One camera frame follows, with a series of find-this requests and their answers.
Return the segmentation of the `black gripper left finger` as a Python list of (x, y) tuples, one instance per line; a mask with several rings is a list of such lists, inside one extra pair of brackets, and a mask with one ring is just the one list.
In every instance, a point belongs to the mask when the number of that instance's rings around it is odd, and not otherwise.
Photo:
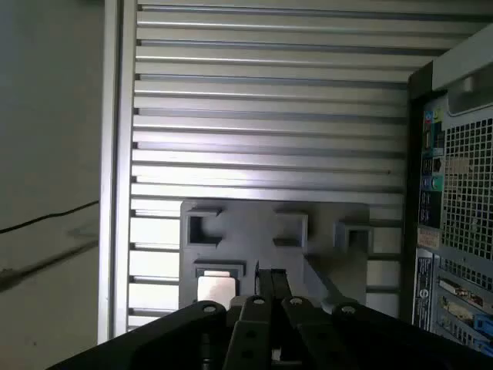
[(67, 358), (55, 369), (267, 369), (273, 272), (255, 270), (255, 293), (230, 309), (198, 301)]

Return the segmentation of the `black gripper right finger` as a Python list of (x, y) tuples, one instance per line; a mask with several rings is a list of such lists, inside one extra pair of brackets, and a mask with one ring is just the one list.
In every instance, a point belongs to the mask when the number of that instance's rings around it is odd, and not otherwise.
[(330, 313), (294, 296), (284, 269), (271, 274), (290, 324), (288, 352), (304, 369), (490, 369), (491, 358), (357, 302)]

